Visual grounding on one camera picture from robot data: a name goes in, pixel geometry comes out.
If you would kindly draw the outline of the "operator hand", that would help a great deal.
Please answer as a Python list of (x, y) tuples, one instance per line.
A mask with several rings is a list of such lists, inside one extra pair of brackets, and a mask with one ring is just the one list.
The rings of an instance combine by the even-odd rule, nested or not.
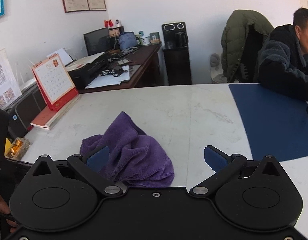
[[(4, 199), (2, 198), (1, 195), (0, 195), (0, 213), (3, 213), (5, 215), (10, 214), (10, 209), (9, 209), (8, 205), (6, 204), (6, 202), (4, 201)], [(10, 226), (10, 233), (14, 233), (16, 231), (16, 229), (18, 228), (17, 223), (10, 221), (8, 219), (6, 220), (6, 222)]]

